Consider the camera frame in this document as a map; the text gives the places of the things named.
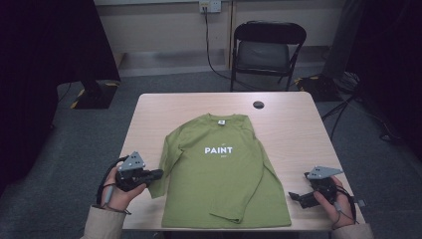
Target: chair backrest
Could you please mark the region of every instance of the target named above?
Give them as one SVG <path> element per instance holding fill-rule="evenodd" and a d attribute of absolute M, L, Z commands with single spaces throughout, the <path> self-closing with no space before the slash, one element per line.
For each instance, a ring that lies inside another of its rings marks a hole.
<path fill-rule="evenodd" d="M 238 26 L 234 41 L 265 42 L 302 45 L 307 32 L 296 23 L 250 21 Z"/>

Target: gray carpet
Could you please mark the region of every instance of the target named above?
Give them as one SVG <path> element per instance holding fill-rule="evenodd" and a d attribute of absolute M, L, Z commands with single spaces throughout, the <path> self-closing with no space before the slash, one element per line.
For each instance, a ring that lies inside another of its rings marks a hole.
<path fill-rule="evenodd" d="M 320 68 L 297 68 L 294 78 L 319 72 Z M 276 80 L 265 78 L 263 86 L 273 89 Z M 58 105 L 55 128 L 35 166 L 26 178 L 9 185 L 0 199 L 0 238 L 81 237 L 97 186 L 108 166 L 119 157 L 138 97 L 145 93 L 228 92 L 229 81 L 212 72 L 124 78 L 108 110 L 71 110 L 82 86 L 72 84 L 65 94 L 67 88 L 58 87 L 59 96 L 65 96 Z M 323 115 L 337 104 L 316 106 Z M 406 145 L 380 140 L 378 121 L 360 103 L 351 104 L 332 143 L 354 194 L 368 204 L 362 208 L 366 221 L 371 223 L 376 238 L 420 238 L 421 162 Z M 328 132 L 334 120 L 335 116 L 324 122 Z M 123 238 L 152 235 L 129 231 Z M 174 237 L 195 235 L 179 233 Z M 215 234 L 198 237 L 220 238 Z M 317 239 L 328 235 L 301 233 L 300 237 Z M 245 238 L 282 235 L 250 234 Z"/>

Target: wall socket plate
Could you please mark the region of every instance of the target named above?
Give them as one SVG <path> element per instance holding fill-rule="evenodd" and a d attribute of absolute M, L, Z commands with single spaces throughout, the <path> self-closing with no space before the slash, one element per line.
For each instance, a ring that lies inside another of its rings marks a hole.
<path fill-rule="evenodd" d="M 200 13 L 204 13 L 203 8 L 207 8 L 207 13 L 220 13 L 221 0 L 199 0 Z"/>

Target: sleeve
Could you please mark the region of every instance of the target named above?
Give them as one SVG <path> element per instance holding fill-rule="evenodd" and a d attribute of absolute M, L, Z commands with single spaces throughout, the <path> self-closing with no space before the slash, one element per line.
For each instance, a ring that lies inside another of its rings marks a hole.
<path fill-rule="evenodd" d="M 165 194 L 166 178 L 170 174 L 173 165 L 176 163 L 177 159 L 179 159 L 183 152 L 179 146 L 181 131 L 181 127 L 177 128 L 165 138 L 164 147 L 158 166 L 159 169 L 164 171 L 164 174 L 162 175 L 161 179 L 153 181 L 149 185 L 148 190 L 152 198 L 160 197 Z"/>
<path fill-rule="evenodd" d="M 250 156 L 245 157 L 242 163 L 231 167 L 235 169 L 227 172 L 226 181 L 217 190 L 210 207 L 210 214 L 235 223 L 242 222 L 246 206 L 264 174 L 262 158 L 267 156 L 260 150 L 258 140 L 255 138 L 249 150 L 243 155 L 245 154 Z"/>
<path fill-rule="evenodd" d="M 120 238 L 126 214 L 91 207 L 82 239 Z"/>
<path fill-rule="evenodd" d="M 345 226 L 332 231 L 332 239 L 372 239 L 373 234 L 369 224 Z"/>

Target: human hand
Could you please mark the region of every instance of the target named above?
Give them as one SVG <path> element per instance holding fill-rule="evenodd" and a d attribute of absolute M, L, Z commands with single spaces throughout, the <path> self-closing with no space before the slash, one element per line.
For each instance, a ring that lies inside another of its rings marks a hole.
<path fill-rule="evenodd" d="M 342 183 L 335 176 L 331 177 L 335 185 L 342 187 Z M 343 226 L 349 226 L 354 224 L 354 220 L 351 214 L 350 203 L 348 202 L 347 196 L 338 192 L 336 202 L 341 208 L 341 211 L 337 211 L 333 205 L 331 205 L 322 194 L 318 191 L 314 192 L 316 201 L 323 207 L 328 218 L 332 221 L 332 229 L 337 229 Z"/>
<path fill-rule="evenodd" d="M 117 173 L 117 167 L 114 167 L 109 172 L 104 185 L 108 185 L 103 190 L 103 196 L 102 196 L 102 206 L 105 205 L 106 200 L 106 194 L 111 186 L 114 187 L 112 190 L 112 195 L 107 203 L 107 206 L 105 207 L 105 210 L 113 211 L 119 210 L 124 211 L 127 206 L 129 205 L 130 201 L 135 198 L 137 195 L 142 193 L 142 191 L 146 188 L 146 184 L 142 183 L 139 186 L 135 187 L 133 190 L 129 192 L 125 192 L 123 190 L 120 190 L 118 187 L 114 186 L 115 184 L 115 174 Z"/>

